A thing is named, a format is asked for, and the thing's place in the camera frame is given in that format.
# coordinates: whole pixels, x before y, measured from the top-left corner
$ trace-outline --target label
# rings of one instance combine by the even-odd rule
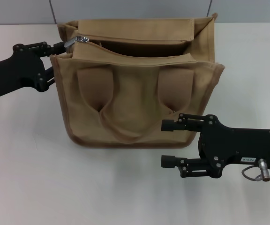
[[[242,157],[241,158],[241,162],[249,162],[249,163],[252,163],[256,161],[256,158],[248,158],[248,157]]]

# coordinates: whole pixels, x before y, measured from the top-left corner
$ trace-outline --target gray wall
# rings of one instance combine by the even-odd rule
[[[51,0],[57,22],[206,16],[210,0]],[[270,22],[270,0],[213,0],[217,22]],[[53,23],[49,0],[0,0],[0,24]]]

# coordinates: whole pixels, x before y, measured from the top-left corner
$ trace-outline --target zipper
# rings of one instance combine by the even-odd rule
[[[75,36],[74,38],[72,38],[69,41],[65,42],[64,47],[68,48],[68,47],[72,46],[76,41],[81,42],[81,43],[86,43],[86,42],[89,42],[89,38],[88,37],[82,37],[82,36]]]

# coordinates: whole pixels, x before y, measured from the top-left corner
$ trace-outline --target metal zipper pull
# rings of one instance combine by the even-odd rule
[[[81,42],[81,43],[86,43],[89,41],[88,37],[82,37],[82,36],[75,36],[73,39],[70,39],[69,41],[65,42],[64,47],[70,47],[73,45],[75,42]]]

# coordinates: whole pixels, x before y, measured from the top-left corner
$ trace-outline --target tan canvas bag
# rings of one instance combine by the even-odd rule
[[[214,19],[102,19],[59,25],[75,42],[51,56],[73,141],[95,147],[185,147],[193,132],[161,120],[202,115],[224,66],[214,62]]]

